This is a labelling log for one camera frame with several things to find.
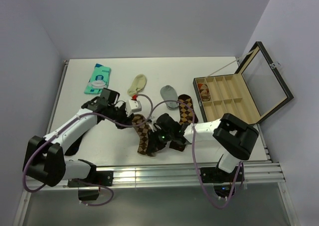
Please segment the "tan brown argyle sock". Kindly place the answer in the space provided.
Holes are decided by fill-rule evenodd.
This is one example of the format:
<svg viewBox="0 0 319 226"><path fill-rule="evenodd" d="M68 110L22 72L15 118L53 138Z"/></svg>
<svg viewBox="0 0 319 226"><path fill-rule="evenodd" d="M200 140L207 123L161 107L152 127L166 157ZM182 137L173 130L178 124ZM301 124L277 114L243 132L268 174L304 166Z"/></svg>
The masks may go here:
<svg viewBox="0 0 319 226"><path fill-rule="evenodd" d="M140 155L154 157L149 139L149 132L151 132L151 128L148 123L143 123L145 120L145 117L141 114L135 114L132 119L132 125L140 139L137 153Z"/></svg>

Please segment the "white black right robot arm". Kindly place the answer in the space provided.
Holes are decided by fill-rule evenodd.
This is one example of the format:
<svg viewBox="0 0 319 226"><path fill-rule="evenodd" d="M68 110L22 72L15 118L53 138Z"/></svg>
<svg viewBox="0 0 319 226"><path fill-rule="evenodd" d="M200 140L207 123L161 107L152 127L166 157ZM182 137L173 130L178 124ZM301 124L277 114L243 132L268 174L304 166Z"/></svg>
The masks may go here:
<svg viewBox="0 0 319 226"><path fill-rule="evenodd" d="M170 141L181 145L217 141L226 150L215 170L216 177L221 181L227 181L239 162L250 158L259 136L257 129L231 113L210 122L183 124L165 113L157 119L154 127L155 130L148 133L149 153L163 149Z"/></svg>

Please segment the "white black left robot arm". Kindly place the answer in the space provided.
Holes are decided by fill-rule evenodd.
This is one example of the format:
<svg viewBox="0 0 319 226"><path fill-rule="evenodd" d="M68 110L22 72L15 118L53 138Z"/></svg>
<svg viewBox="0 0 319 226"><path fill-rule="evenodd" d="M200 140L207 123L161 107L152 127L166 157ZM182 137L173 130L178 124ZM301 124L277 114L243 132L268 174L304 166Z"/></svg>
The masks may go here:
<svg viewBox="0 0 319 226"><path fill-rule="evenodd" d="M141 103L132 97L118 107L119 96L118 92L104 88L64 125L43 137L32 137L27 144L23 177L29 176L50 187L71 179L78 179L86 186L95 184L98 177L95 164L83 159L67 161L65 156L79 147L87 131L105 119L118 129L132 127L134 113L141 111Z"/></svg>

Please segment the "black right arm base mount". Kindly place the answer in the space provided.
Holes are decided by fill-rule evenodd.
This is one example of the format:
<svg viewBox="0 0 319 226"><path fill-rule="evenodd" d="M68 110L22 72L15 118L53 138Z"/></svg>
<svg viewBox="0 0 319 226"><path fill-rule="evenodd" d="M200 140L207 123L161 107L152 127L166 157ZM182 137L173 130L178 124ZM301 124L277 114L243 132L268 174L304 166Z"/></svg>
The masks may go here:
<svg viewBox="0 0 319 226"><path fill-rule="evenodd" d="M218 167L201 167L199 171L203 183L222 184L233 182L237 168L236 166L231 173L226 173Z"/></svg>

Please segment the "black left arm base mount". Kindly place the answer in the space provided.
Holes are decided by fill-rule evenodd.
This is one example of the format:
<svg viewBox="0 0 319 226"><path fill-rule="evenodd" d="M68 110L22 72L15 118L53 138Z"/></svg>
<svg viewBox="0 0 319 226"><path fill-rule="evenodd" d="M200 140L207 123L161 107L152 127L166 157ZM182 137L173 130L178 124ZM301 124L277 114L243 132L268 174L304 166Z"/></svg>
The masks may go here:
<svg viewBox="0 0 319 226"><path fill-rule="evenodd" d="M68 180L67 186L70 188L89 187L91 185L112 186L114 171L97 171L90 179Z"/></svg>

